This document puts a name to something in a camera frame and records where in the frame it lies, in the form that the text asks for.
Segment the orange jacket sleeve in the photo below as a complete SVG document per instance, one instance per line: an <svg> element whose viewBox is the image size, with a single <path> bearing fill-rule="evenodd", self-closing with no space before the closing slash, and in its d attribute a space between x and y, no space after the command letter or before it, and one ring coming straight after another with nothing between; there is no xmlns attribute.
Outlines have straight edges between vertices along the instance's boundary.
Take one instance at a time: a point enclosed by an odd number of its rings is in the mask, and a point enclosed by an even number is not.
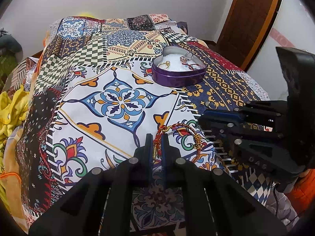
<svg viewBox="0 0 315 236"><path fill-rule="evenodd" d="M290 193L285 193L298 216L306 215L314 206L314 169L299 177Z"/></svg>

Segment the purple heart-shaped tin box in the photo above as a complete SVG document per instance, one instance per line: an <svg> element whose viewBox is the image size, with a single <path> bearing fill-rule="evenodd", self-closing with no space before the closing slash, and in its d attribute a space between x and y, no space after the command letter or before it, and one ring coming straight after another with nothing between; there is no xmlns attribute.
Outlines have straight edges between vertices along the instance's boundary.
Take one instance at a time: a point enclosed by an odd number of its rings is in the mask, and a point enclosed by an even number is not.
<svg viewBox="0 0 315 236"><path fill-rule="evenodd" d="M163 48L152 62L152 79L165 87L186 87L202 82L207 66L187 49L177 46Z"/></svg>

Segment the patchwork patterned bed cover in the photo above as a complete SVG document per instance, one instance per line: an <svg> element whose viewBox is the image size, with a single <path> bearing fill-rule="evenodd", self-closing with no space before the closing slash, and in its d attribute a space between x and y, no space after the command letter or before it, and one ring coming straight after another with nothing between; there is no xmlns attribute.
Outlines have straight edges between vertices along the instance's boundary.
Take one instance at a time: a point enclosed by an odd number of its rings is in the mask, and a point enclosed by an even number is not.
<svg viewBox="0 0 315 236"><path fill-rule="evenodd" d="M207 66L202 82L165 87L152 79L163 48L191 51ZM170 142L198 168L221 168L265 204L271 181L237 162L197 128L208 103L232 110L262 100L255 81L222 56L183 34L165 14L99 20L67 17L51 25L16 160L21 177L19 225L28 230L94 168L131 158L162 125Z"/></svg>

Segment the dark blue pillow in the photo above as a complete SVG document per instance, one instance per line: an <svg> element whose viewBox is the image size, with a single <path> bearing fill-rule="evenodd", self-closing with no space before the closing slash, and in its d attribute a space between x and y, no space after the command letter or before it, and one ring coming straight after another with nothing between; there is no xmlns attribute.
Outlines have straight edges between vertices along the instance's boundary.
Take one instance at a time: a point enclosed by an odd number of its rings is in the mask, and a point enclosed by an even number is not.
<svg viewBox="0 0 315 236"><path fill-rule="evenodd" d="M177 27L181 29L185 34L188 34L187 22L184 21L177 22Z"/></svg>

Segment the brown wooden door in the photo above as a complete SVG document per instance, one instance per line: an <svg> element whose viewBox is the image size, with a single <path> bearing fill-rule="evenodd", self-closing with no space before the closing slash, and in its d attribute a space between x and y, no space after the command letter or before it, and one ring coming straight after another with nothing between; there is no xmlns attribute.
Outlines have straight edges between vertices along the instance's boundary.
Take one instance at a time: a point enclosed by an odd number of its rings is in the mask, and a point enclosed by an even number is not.
<svg viewBox="0 0 315 236"><path fill-rule="evenodd" d="M217 41L220 54L246 70L258 52L280 0L233 0Z"/></svg>

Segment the white sliding wardrobe door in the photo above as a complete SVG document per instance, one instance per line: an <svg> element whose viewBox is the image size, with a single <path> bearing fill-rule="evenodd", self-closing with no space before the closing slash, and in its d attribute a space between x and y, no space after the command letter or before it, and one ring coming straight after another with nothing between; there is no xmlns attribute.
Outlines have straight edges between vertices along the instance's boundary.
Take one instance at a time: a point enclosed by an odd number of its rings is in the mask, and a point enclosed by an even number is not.
<svg viewBox="0 0 315 236"><path fill-rule="evenodd" d="M314 18L301 0L281 1L273 26L248 70L262 100L286 100L288 96L277 46L314 53Z"/></svg>

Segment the yellow cloth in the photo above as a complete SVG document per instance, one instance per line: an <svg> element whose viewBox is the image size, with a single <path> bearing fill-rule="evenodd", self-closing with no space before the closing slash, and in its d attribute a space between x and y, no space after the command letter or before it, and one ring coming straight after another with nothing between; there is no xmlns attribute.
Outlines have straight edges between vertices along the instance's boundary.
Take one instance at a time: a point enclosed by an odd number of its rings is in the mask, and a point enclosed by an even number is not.
<svg viewBox="0 0 315 236"><path fill-rule="evenodd" d="M1 93L0 130L1 152L4 152L7 139L16 127L26 120L28 113L29 92L23 85L10 98L7 92Z"/></svg>

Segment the yellow curved headboard cushion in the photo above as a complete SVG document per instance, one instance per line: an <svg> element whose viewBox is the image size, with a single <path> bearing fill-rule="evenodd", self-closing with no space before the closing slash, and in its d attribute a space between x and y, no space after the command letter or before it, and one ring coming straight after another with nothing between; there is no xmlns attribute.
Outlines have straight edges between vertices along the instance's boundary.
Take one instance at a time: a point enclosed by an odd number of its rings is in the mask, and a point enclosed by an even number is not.
<svg viewBox="0 0 315 236"><path fill-rule="evenodd" d="M81 12L81 13L78 13L76 15L77 17L84 17L84 18L96 18L96 16L94 16L93 14L91 13L88 13L88 12Z"/></svg>

